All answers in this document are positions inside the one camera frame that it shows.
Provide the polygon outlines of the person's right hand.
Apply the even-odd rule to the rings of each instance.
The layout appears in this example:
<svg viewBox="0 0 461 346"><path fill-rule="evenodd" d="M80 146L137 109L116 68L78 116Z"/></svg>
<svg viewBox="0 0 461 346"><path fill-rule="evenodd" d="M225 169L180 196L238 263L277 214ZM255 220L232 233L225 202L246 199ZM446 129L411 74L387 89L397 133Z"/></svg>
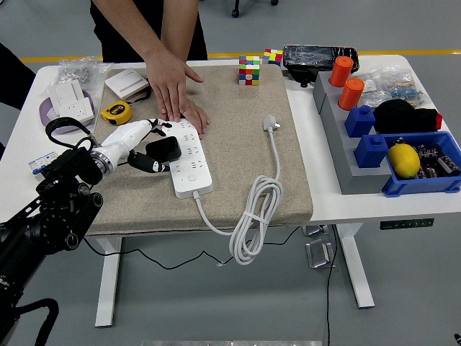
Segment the person's right hand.
<svg viewBox="0 0 461 346"><path fill-rule="evenodd" d="M202 83L203 79L168 50L160 49L159 52L149 53L145 62L158 106L163 102L169 115L182 111L188 98L187 78L197 83Z"/></svg>

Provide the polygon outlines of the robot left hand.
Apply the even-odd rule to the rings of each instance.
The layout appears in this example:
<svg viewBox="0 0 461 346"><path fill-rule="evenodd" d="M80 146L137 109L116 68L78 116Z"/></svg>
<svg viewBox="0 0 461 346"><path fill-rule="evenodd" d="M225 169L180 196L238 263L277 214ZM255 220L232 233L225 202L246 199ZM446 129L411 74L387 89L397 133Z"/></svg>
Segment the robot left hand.
<svg viewBox="0 0 461 346"><path fill-rule="evenodd" d="M130 152L149 134L157 132L161 136L166 134L161 127L171 128L172 124L164 120L147 119L126 123L112 132L98 147L94 148L91 156L95 162L101 163L103 175L113 173L119 160L129 157Z"/></svg>

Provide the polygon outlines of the person's left hand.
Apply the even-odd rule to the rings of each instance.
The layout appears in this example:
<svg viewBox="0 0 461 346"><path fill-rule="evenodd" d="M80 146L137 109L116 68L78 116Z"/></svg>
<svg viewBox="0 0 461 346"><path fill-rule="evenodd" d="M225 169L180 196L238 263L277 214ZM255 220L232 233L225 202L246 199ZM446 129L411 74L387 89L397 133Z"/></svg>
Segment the person's left hand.
<svg viewBox="0 0 461 346"><path fill-rule="evenodd" d="M160 111L160 115L158 117L163 120L179 123L182 118L185 118L195 127L200 138L207 133L207 127L210 124L207 113L188 98L186 98L182 111L169 115L166 105L163 102L158 106L158 109Z"/></svg>

